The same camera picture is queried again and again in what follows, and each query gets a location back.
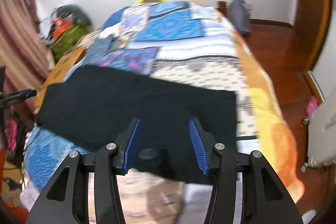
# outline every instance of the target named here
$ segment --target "gray bag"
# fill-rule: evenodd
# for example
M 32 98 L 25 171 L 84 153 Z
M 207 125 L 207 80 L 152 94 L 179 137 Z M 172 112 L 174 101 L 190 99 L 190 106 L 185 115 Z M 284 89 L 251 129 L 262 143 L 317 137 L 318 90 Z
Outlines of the gray bag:
M 233 0 L 227 10 L 227 18 L 241 35 L 251 33 L 250 13 L 245 5 L 245 0 Z

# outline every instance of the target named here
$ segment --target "wooden floor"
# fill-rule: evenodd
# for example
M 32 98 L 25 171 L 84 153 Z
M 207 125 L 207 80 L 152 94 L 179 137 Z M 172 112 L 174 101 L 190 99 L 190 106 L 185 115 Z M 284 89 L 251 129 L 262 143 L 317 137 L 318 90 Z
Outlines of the wooden floor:
M 300 214 L 310 209 L 318 210 L 325 201 L 331 172 L 329 168 L 300 171 L 307 155 L 307 127 L 302 127 L 301 121 L 311 97 L 302 76 L 309 52 L 301 46 L 302 42 L 293 39 L 293 31 L 286 27 L 252 25 L 252 35 L 245 41 L 271 77 L 283 118 L 296 139 L 297 176 L 306 187 L 304 196 L 297 203 Z

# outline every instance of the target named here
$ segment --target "bed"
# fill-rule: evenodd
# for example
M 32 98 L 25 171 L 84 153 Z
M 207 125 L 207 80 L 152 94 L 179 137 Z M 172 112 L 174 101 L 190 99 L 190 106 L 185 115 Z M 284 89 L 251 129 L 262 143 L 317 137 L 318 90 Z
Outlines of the bed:
M 218 9 L 184 1 L 125 7 L 115 12 L 101 29 L 79 41 L 76 47 L 87 48 L 87 53 L 69 70 L 64 81 L 78 67 L 95 64 L 205 89 L 236 92 L 238 152 L 260 150 L 297 202 L 305 189 L 296 177 L 295 138 L 283 120 L 270 78 L 219 10 L 225 11 L 223 2 Z M 107 45 L 109 37 L 114 40 Z M 33 129 L 25 147 L 29 183 L 23 200 L 36 199 L 72 150 L 88 152 L 44 128 Z M 95 223 L 93 180 L 90 174 L 90 223 Z M 127 223 L 203 223 L 212 188 L 135 169 L 125 177 L 118 176 L 118 185 Z M 239 178 L 235 223 L 240 223 L 241 192 Z

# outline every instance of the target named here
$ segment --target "black fabric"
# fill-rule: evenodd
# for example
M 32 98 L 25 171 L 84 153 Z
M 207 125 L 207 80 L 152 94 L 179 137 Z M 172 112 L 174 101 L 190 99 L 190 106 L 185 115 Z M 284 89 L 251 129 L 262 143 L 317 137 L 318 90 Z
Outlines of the black fabric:
M 89 151 L 97 151 L 141 120 L 141 156 L 133 167 L 188 183 L 211 182 L 199 170 L 189 120 L 236 151 L 236 95 L 86 65 L 62 84 L 50 85 L 37 124 Z M 146 159 L 146 151 L 157 157 Z

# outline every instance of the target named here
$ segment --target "striped curtain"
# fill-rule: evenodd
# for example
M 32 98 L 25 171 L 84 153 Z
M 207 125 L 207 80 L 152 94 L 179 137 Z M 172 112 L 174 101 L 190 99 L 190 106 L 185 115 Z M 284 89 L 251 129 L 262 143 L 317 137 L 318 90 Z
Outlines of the striped curtain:
M 46 80 L 49 50 L 38 37 L 35 0 L 0 0 L 0 65 L 6 66 L 4 92 L 40 90 Z M 16 105 L 25 116 L 34 110 L 34 98 Z

